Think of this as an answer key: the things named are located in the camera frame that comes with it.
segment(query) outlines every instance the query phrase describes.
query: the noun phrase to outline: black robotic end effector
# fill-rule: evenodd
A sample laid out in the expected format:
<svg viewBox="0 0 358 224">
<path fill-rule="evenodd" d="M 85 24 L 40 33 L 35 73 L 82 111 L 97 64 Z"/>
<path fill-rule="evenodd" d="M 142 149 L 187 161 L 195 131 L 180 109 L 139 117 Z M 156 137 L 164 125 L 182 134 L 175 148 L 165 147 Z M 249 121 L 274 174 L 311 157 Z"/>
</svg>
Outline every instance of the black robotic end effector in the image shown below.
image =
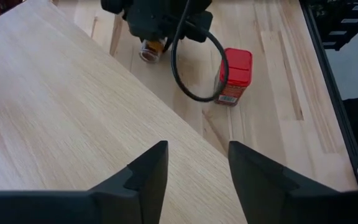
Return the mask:
<svg viewBox="0 0 358 224">
<path fill-rule="evenodd" d="M 133 36 L 141 40 L 158 41 L 167 39 L 165 49 L 169 48 L 176 34 L 181 15 L 187 0 L 101 0 L 105 11 L 119 14 L 124 11 L 123 19 L 127 21 Z M 211 27 L 213 15 L 205 11 L 212 0 L 192 1 L 187 22 L 204 30 Z M 186 26 L 181 39 L 188 37 L 197 42 L 204 42 L 206 36 L 198 29 Z"/>
<path fill-rule="evenodd" d="M 337 192 L 239 142 L 230 142 L 229 165 L 248 224 L 358 223 L 358 192 Z"/>
<path fill-rule="evenodd" d="M 161 141 L 89 191 L 0 192 L 0 223 L 157 224 L 167 175 Z"/>
</svg>

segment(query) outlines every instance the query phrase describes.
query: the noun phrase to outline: wooden table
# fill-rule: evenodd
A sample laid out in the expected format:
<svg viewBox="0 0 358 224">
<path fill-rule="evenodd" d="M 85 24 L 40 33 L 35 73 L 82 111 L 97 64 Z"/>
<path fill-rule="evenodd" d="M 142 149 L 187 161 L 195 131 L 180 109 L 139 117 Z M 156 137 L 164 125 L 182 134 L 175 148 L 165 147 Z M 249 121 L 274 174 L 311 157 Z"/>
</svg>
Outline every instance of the wooden table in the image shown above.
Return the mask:
<svg viewBox="0 0 358 224">
<path fill-rule="evenodd" d="M 86 190 L 163 139 L 161 223 L 245 223 L 227 159 L 52 3 L 0 17 L 0 189 Z"/>
<path fill-rule="evenodd" d="M 224 155 L 234 139 L 330 187 L 357 189 L 298 1 L 214 0 L 209 7 L 211 32 L 223 46 L 254 56 L 252 84 L 234 108 L 187 98 L 172 77 L 170 55 L 156 65 L 141 61 L 139 40 L 97 1 L 59 1 L 68 18 Z M 101 41 L 106 36 L 112 41 Z M 184 40 L 178 52 L 184 82 L 193 92 L 210 95 L 220 65 L 215 47 Z"/>
</svg>

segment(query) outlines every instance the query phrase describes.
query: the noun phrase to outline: small glass jar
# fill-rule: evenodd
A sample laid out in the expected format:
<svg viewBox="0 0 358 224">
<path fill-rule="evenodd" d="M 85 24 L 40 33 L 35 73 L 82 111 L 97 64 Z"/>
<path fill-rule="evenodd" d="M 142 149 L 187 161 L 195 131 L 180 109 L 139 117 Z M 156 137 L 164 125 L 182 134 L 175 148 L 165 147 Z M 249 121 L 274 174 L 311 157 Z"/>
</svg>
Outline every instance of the small glass jar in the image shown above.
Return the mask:
<svg viewBox="0 0 358 224">
<path fill-rule="evenodd" d="M 165 40 L 149 41 L 143 40 L 140 49 L 140 58 L 147 63 L 157 63 L 160 61 L 162 51 L 164 50 Z"/>
</svg>

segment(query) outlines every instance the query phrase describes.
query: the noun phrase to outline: light wood surface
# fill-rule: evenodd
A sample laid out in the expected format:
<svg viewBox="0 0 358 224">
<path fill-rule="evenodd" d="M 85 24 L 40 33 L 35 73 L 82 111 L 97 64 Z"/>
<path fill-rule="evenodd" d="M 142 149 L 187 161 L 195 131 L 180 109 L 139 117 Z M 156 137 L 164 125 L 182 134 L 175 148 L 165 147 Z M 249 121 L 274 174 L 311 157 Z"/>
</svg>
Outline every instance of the light wood surface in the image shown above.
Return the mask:
<svg viewBox="0 0 358 224">
<path fill-rule="evenodd" d="M 357 189 L 299 2 L 214 0 L 208 10 L 211 32 L 223 46 L 254 56 L 252 84 L 234 108 L 187 98 L 172 77 L 169 52 L 156 65 L 141 61 L 140 42 L 126 22 L 116 29 L 121 36 L 113 40 L 112 55 L 224 155 L 228 142 L 237 140 L 330 187 Z M 210 95 L 220 65 L 215 47 L 184 40 L 178 52 L 184 82 L 194 93 Z"/>
<path fill-rule="evenodd" d="M 86 190 L 163 139 L 161 223 L 245 223 L 227 159 L 52 3 L 0 17 L 0 189 Z"/>
</svg>

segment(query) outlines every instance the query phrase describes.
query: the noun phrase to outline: red spice container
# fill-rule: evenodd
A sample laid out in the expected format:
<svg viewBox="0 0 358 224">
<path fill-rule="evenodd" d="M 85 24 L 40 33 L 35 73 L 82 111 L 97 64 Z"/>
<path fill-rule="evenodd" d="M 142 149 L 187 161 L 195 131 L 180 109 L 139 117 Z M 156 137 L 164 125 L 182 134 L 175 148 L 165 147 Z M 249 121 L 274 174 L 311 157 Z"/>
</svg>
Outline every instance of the red spice container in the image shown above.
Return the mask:
<svg viewBox="0 0 358 224">
<path fill-rule="evenodd" d="M 236 106 L 239 99 L 251 84 L 252 78 L 252 54 L 247 50 L 228 48 L 224 51 L 229 62 L 229 81 L 215 103 Z M 215 79 L 215 89 L 223 82 L 223 62 Z"/>
</svg>

